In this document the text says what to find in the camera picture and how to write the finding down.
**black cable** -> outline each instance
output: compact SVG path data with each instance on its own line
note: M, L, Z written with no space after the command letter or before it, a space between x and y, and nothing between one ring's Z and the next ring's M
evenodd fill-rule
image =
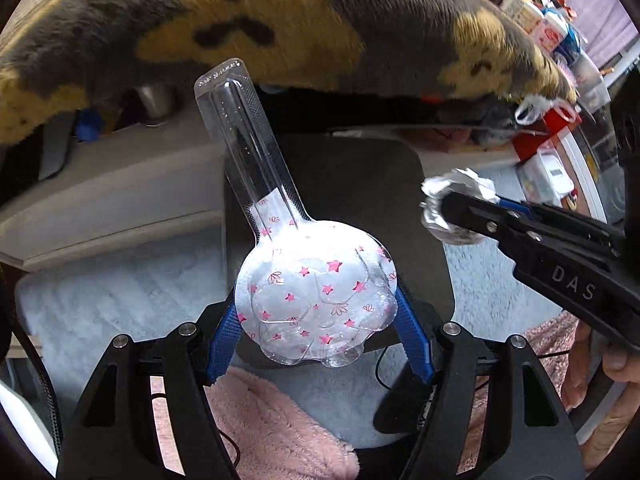
M567 355L569 352L570 350L562 350L561 352L553 352L551 354L542 354L538 356L538 359L547 359L549 357L558 357L561 355ZM487 379L484 383L480 384L480 386L476 388L476 392L479 390L482 390L485 386L487 386L487 384L489 384L489 379Z
M553 352L552 354L542 354L538 356L538 359L547 359L549 357L558 357L561 355L567 355L570 350L562 350L561 352Z
M151 395L151 400L154 400L154 399L166 399L166 394L162 392L154 393ZM230 436L228 436L228 434L226 434L224 431L218 430L218 433L223 437L225 437L234 447L234 450L236 450L236 459L234 460L234 467L237 467L238 464L240 463L240 448L238 447L238 444L236 444L234 440Z
M382 358L385 356L386 351L389 349L388 346L385 346L385 349L382 351L382 353L380 354L380 357L378 357L378 362L376 363L376 380L380 383L380 385L383 388L386 388L387 390L390 390L391 388L389 386L387 386L385 383L382 382L382 379L380 379L380 363L382 362Z
M15 338L20 343L20 346L24 349L25 354L31 365L33 365L33 369L36 371L38 378L40 380L40 384L42 385L42 389L44 390L44 394L47 397L47 408L49 410L49 420L51 422L51 439L53 440L53 447L56 451L56 455L60 456L60 452L62 450L62 421L60 420L60 409L58 407L58 399L56 398L56 392L53 389L53 384L51 384L51 378L47 373L47 369L42 362L42 359L38 355L38 351L33 346L31 339L22 328L20 322L17 319L12 319L11 330L15 335Z
M480 390L482 390L485 386L487 386L487 384L489 384L489 379L487 379L484 383L480 384L480 386L476 386L476 392L479 392Z
M236 450L236 459L234 460L234 467L238 467L238 464L240 463L240 448L238 447L238 444L236 444L234 440L230 436L228 436L228 434L226 434L224 431L218 430L218 433L223 437L225 437Z
M391 388L387 386L385 383L383 383L382 379L380 379L380 363L382 362L382 358L385 356L387 350L388 350L388 346L385 347L385 349L380 354L380 357L378 357L378 362L376 363L376 380L380 383L380 385L383 388L386 388L387 390L391 390ZM538 356L538 359L547 359L549 357L558 357L561 355L567 355L569 352L570 350L563 350L561 352L553 352L551 354L542 354ZM486 380L484 383L480 384L480 386L477 386L476 392L479 390L482 390L485 386L487 386L487 384L489 384L489 380Z

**clutter on shelf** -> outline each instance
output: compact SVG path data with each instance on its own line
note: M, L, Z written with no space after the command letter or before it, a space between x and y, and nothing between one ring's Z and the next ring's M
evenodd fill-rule
M562 207L561 200L575 190L574 181L551 142L546 142L516 169L528 202Z
M499 6L502 12L529 34L537 46L558 65L560 72L577 91L578 112L584 110L587 114L593 114L610 102L609 91L600 70L582 47L587 43L587 39L582 37L580 31L573 25L577 13L568 5L568 0L490 1ZM536 103L535 107L531 104L532 100ZM526 114L525 117L543 120L548 127L549 135L556 134L562 128L575 124L576 121L580 122L577 113L563 111L558 113L558 110L574 108L558 100L552 102L543 98L538 99L538 96L529 96L517 105L519 105L515 117L517 124L530 126L535 122L535 120L527 120L524 123L519 119L518 113L522 113L523 109L528 110L530 114ZM499 137L495 140L499 142L504 139Z

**pink fuzzy blanket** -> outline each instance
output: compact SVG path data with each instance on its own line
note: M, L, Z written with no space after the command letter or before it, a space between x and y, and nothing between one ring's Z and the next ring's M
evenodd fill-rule
M563 312L535 328L527 330L524 335L529 341L536 354L551 354L568 350L574 344L575 327L578 325L577 317L568 312ZM560 387L564 381L564 375L569 364L567 355L544 359L542 364L546 373L549 374L552 383L560 394ZM487 378L478 378L478 385L484 383ZM474 407L471 412L469 431L466 435L465 450L460 460L458 472L464 472L476 465L478 460L478 449L482 439L482 428L484 428L484 414L486 412L487 389L476 393Z
M151 379L152 393L164 392L162 378ZM335 438L274 384L231 367L205 388L220 430L241 451L236 471L242 480L354 480L358 459L353 447ZM153 401L164 466L184 474L165 399ZM231 460L236 452L222 438Z
M577 319L563 313L525 332L537 354L568 350ZM564 381L567 356L543 361L558 392ZM478 384L485 378L479 378ZM162 378L151 379L152 393L164 392ZM205 388L216 424L241 450L236 468L242 480L354 480L359 466L353 448L330 434L274 384L231 367L215 386ZM173 438L166 401L154 401L158 441L164 465L183 473ZM460 472L472 468L484 426L486 389L476 394ZM231 460L234 448L224 438Z

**pink star pattern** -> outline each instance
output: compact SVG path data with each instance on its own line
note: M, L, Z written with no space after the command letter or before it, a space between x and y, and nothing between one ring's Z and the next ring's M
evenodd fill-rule
M378 254L384 256L389 261L389 263L391 263L391 258L388 254L386 254L386 251L382 247L378 247Z
M331 272L332 270L335 270L335 272L340 272L340 266L342 265L342 262L334 260L332 262L327 262L326 264L329 266L329 270L327 272Z

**plush animal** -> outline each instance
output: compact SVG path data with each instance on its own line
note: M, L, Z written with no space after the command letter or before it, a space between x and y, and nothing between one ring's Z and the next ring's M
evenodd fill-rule
M191 94L229 57L263 84L575 101L556 65L487 0L48 0L0 46L0 143L142 84Z

